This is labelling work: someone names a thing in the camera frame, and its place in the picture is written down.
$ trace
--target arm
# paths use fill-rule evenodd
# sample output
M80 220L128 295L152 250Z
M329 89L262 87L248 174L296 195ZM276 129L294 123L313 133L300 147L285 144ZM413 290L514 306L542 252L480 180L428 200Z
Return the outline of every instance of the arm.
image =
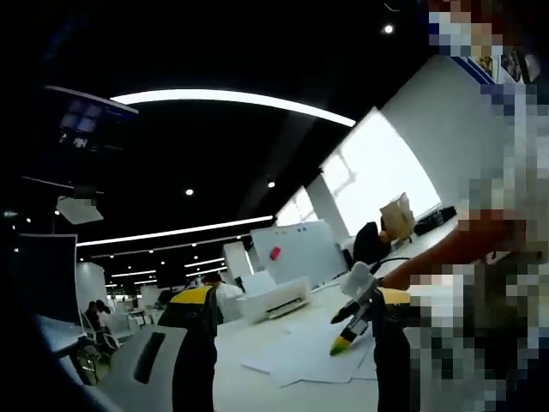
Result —
M472 211L469 219L459 220L456 228L431 249L385 276L383 286L405 290L410 283L428 283L422 282L421 276L442 274L445 264L470 264L497 250L511 236L513 225L501 210Z

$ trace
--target cable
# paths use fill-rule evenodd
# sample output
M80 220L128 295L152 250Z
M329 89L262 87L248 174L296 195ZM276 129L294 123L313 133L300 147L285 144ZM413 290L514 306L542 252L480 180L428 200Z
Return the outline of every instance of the cable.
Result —
M377 262L376 264L373 264L370 268L370 273L372 273L373 275L376 274L376 272L379 270L379 268L381 268L381 265L382 264L385 264L387 262L390 262L392 260L410 260L410 257L391 257L389 259L385 259L385 260L380 260L379 262Z

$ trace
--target window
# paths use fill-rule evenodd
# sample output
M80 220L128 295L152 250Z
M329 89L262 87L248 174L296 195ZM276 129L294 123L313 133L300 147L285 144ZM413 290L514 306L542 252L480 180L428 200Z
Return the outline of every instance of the window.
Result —
M290 226L317 220L309 195L303 187L286 203L276 217L276 226Z
M326 160L323 176L352 236L368 221L379 224L379 210L402 192L416 217L440 204L412 150L376 110Z

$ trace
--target recessed ceiling light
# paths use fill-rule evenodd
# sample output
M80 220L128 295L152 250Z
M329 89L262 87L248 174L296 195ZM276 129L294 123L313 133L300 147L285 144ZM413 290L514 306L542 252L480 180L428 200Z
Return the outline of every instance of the recessed ceiling light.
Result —
M160 238L162 236L172 236L174 234L202 232L204 230L221 229L223 227L232 227L232 226L238 226L238 225L247 225L249 223L258 223L260 221L271 221L271 220L273 220L273 218L274 217L272 215L269 215L269 216L255 217L253 219L244 219L242 221L229 221L229 222L226 222L226 223L216 223L214 225L189 227L187 229L179 229L179 230L171 230L169 232L139 234L137 236L127 236L125 238L92 240L90 242L77 243L76 247L91 246L91 245L106 245L108 243L128 242L130 240L143 240L143 239Z
M207 90L180 88L170 90L151 90L148 92L140 92L126 94L117 97L111 97L111 100L123 105L133 105L135 103L144 103L148 101L163 101L163 100L220 100L232 101L238 103L250 103L252 105L277 107L283 110L299 112L314 116L317 118L325 118L332 122L344 124L345 126L353 127L357 122L350 118L345 118L338 114L318 109L313 106L307 106L295 101L276 99L275 97L262 96L260 94L230 92L227 90Z

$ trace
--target ceiling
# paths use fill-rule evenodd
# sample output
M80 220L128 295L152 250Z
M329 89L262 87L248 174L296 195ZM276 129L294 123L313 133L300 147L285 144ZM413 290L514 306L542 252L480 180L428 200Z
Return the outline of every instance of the ceiling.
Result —
M152 6L64 9L63 19L56 15L48 26L41 84L106 99L163 88L232 90L360 121L432 53L415 10L394 13L383 1L369 3L329 24L312 18L182 20L180 13ZM391 35L382 33L387 23L395 26ZM37 101L33 151L22 174L68 187L20 179L10 206L19 215L12 222L20 232L77 233L79 241L275 215L350 131L273 107L180 100L133 105L138 114L98 127L95 150L63 148L58 125L67 102L53 92ZM267 187L270 179L275 188ZM72 196L70 187L79 185L98 191L103 221L73 226L54 215L57 197ZM185 195L187 189L194 194ZM103 266L108 282L112 274L153 270L161 261L181 264L185 272L194 256L218 258L223 243L270 224L79 247L78 258ZM125 283L147 279L129 276Z

